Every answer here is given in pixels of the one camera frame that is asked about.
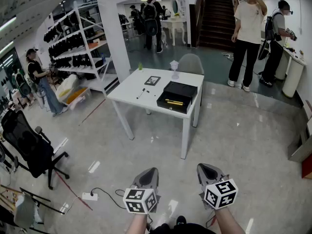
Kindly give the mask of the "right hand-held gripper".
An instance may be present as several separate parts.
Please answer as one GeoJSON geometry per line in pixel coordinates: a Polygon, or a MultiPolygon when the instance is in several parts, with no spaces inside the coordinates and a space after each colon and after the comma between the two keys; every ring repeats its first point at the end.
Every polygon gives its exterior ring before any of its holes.
{"type": "MultiPolygon", "coordinates": [[[[220,180],[223,172],[210,164],[200,163],[196,168],[199,184],[202,183],[202,172],[209,180],[220,180]]],[[[203,200],[214,210],[219,210],[234,204],[238,194],[238,187],[231,178],[204,187],[203,200]]]]}

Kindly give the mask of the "black office chair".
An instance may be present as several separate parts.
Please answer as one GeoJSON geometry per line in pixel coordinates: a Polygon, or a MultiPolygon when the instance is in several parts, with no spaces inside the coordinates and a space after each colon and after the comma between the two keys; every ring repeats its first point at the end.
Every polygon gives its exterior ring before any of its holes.
{"type": "Polygon", "coordinates": [[[42,132],[41,127],[32,129],[23,111],[14,112],[8,110],[1,120],[3,137],[11,144],[27,163],[28,170],[34,178],[48,173],[48,188],[51,186],[52,171],[55,170],[64,175],[65,179],[70,176],[56,167],[63,157],[68,157],[67,152],[55,156],[51,141],[42,132]]]}

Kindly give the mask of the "clear plastic cup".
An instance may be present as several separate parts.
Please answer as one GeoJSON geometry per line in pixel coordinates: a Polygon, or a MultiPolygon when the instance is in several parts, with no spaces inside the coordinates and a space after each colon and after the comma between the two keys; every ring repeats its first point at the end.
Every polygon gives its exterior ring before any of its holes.
{"type": "Polygon", "coordinates": [[[177,72],[179,63],[175,60],[170,62],[171,69],[173,70],[172,79],[179,79],[179,75],[177,72]]]}

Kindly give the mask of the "black box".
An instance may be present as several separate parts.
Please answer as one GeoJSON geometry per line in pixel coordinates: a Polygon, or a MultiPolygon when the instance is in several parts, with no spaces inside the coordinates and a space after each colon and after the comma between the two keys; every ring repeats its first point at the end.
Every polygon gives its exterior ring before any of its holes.
{"type": "Polygon", "coordinates": [[[183,83],[170,81],[163,89],[162,94],[156,100],[158,107],[175,112],[187,114],[190,106],[197,96],[198,88],[183,83]],[[165,99],[183,102],[183,106],[168,104],[165,99]]]}

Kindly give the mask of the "white bulky bag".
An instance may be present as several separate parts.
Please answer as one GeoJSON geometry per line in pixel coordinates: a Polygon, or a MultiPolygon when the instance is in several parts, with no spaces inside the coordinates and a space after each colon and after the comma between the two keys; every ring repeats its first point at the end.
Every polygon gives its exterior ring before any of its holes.
{"type": "Polygon", "coordinates": [[[71,74],[66,78],[61,85],[57,88],[56,96],[59,102],[64,102],[69,94],[79,85],[78,76],[71,74]]]}

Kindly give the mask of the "white round counter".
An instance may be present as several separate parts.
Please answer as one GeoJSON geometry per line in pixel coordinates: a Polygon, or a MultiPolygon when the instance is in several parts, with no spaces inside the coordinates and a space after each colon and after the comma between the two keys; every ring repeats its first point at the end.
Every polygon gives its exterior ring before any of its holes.
{"type": "Polygon", "coordinates": [[[297,55],[295,52],[283,48],[282,58],[274,77],[284,81],[282,93],[286,97],[293,98],[306,65],[301,54],[297,55]]]}

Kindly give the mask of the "clear plastic storage bin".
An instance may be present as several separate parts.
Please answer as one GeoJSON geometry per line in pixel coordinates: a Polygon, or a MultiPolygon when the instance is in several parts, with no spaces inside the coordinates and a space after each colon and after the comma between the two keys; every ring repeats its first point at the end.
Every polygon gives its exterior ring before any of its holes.
{"type": "Polygon", "coordinates": [[[71,109],[75,110],[82,108],[91,99],[91,91],[88,87],[77,86],[75,87],[64,99],[64,103],[71,109]]]}

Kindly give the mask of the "white shelving rack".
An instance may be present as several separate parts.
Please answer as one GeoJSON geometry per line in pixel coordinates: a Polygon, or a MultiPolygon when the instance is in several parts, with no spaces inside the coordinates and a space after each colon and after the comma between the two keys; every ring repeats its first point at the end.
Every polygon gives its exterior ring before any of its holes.
{"type": "Polygon", "coordinates": [[[103,23],[93,18],[98,2],[74,3],[74,8],[46,32],[48,54],[53,67],[75,73],[82,84],[106,94],[118,83],[117,74],[109,71],[112,58],[102,53],[108,45],[103,23]]]}

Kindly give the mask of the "red box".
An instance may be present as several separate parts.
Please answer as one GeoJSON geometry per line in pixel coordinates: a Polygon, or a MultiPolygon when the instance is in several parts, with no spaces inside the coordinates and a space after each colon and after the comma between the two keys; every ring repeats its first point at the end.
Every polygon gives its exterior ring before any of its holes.
{"type": "Polygon", "coordinates": [[[312,154],[302,162],[302,178],[312,179],[312,154]]]}

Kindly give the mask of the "grey cloth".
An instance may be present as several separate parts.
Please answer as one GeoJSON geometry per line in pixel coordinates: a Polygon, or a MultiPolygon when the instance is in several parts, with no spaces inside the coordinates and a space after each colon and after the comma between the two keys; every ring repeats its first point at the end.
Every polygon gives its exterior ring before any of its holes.
{"type": "Polygon", "coordinates": [[[34,224],[43,224],[39,215],[39,208],[31,196],[18,195],[18,200],[15,203],[14,223],[24,229],[29,229],[34,224]]]}

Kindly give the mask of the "person's black clothing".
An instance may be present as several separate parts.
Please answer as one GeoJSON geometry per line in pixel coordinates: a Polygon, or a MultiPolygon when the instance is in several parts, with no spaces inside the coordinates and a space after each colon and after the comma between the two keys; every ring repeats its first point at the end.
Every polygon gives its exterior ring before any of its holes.
{"type": "Polygon", "coordinates": [[[167,223],[164,223],[157,228],[151,230],[149,234],[216,234],[215,232],[206,229],[205,227],[194,224],[180,224],[171,228],[167,223]]]}

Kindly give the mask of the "black folding stand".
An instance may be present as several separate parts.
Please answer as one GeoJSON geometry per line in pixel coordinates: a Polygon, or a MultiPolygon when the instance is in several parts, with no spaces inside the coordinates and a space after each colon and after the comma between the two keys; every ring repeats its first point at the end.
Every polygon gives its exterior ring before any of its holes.
{"type": "Polygon", "coordinates": [[[16,190],[0,184],[0,234],[9,233],[9,226],[11,226],[14,230],[17,229],[20,234],[51,234],[46,231],[44,226],[46,211],[53,211],[61,215],[66,215],[66,212],[63,209],[56,209],[52,201],[47,198],[36,195],[23,188],[16,190]],[[31,196],[32,200],[39,208],[39,215],[43,224],[34,224],[33,227],[24,229],[14,223],[15,203],[18,200],[18,195],[21,194],[31,196]]]}

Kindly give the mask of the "dark wooden staircase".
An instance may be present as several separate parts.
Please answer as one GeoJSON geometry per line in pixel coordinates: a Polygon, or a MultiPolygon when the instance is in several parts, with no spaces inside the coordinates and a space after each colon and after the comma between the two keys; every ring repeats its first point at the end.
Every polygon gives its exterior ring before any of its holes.
{"type": "Polygon", "coordinates": [[[232,0],[204,0],[199,25],[199,46],[234,51],[231,40],[235,28],[232,0]]]}

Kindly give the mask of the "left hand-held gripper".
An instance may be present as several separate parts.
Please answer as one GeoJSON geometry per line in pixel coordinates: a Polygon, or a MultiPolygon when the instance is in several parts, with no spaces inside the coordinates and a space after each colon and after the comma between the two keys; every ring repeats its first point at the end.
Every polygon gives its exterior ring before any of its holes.
{"type": "Polygon", "coordinates": [[[123,203],[133,214],[155,213],[160,197],[158,193],[159,171],[156,167],[137,175],[129,188],[125,189],[123,203]]]}

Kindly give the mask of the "white dressing table with mirror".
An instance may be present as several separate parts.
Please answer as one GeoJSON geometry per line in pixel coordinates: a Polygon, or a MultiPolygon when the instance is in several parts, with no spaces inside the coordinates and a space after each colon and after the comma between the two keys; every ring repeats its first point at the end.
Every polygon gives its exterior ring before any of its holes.
{"type": "Polygon", "coordinates": [[[166,20],[161,21],[162,28],[166,28],[169,31],[169,39],[172,40],[172,46],[176,45],[176,32],[181,33],[181,40],[184,45],[187,44],[185,41],[185,23],[186,12],[185,12],[185,0],[171,0],[171,12],[172,15],[166,20]],[[180,18],[175,18],[175,13],[180,14],[180,18]]]}

